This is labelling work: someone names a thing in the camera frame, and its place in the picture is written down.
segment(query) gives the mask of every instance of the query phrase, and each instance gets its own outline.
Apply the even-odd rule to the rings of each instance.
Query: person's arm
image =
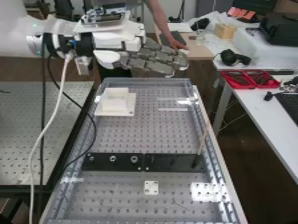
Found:
[[[164,12],[164,9],[160,5],[158,0],[149,0],[149,9],[152,11],[152,15],[153,15],[153,18],[154,18],[156,25],[160,28],[161,33],[168,38],[168,40],[170,42],[170,46],[174,49],[186,49],[187,50],[187,47],[174,39],[174,37],[170,33],[169,26],[168,26],[166,15],[165,15],[165,12]]]

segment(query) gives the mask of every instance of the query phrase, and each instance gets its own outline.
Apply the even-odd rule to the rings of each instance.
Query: cardboard box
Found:
[[[215,35],[221,39],[233,39],[237,28],[225,24],[215,25]]]

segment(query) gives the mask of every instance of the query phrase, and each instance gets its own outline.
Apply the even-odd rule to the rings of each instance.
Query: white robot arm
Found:
[[[92,9],[74,23],[53,16],[37,20],[27,15],[23,1],[1,0],[0,15],[0,56],[40,57],[44,44],[54,57],[74,51],[80,74],[93,56],[109,69],[136,67],[172,75],[187,68],[186,55],[146,38],[125,5]]]

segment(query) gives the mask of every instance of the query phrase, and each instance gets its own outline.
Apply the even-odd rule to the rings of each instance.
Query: screw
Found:
[[[112,163],[114,163],[116,160],[117,160],[117,157],[116,157],[116,156],[110,156],[110,157],[109,157],[109,161],[110,161]]]
[[[130,157],[130,162],[132,162],[132,164],[136,164],[138,162],[138,157],[137,156],[132,156]]]

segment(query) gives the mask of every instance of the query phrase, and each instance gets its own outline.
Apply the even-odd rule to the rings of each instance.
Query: person's hand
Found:
[[[170,47],[174,48],[176,50],[178,49],[189,50],[189,48],[183,44],[181,44],[174,38],[170,38],[169,42],[170,42]]]

